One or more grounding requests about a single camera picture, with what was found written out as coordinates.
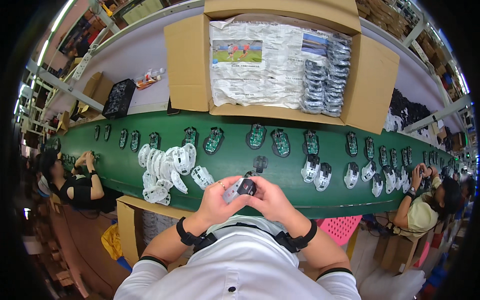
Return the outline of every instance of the white shirt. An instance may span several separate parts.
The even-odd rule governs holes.
[[[117,289],[114,300],[125,299],[352,299],[360,300],[356,280],[347,272],[332,272],[316,282],[298,269],[295,254],[253,224],[276,235],[282,228],[264,218],[233,216],[209,228],[217,241],[198,251],[187,264],[167,272],[142,260]]]

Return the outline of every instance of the ring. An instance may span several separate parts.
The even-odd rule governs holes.
[[[225,185],[224,185],[221,181],[219,181],[218,183],[220,183],[220,184],[223,186],[223,189],[224,189],[225,191],[227,190],[227,188],[225,187]]]

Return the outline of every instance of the wristwatch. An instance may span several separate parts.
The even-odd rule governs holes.
[[[412,186],[408,189],[408,191],[405,193],[405,195],[410,196],[412,199],[415,198],[416,191],[415,188]]]

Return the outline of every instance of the pink plastic basket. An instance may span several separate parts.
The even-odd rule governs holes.
[[[339,245],[345,245],[359,224],[360,216],[340,216],[337,218],[318,219],[317,226],[325,231]]]

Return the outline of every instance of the mobile phone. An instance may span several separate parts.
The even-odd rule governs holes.
[[[176,115],[178,113],[180,113],[180,109],[172,108],[172,101],[168,98],[167,115]]]

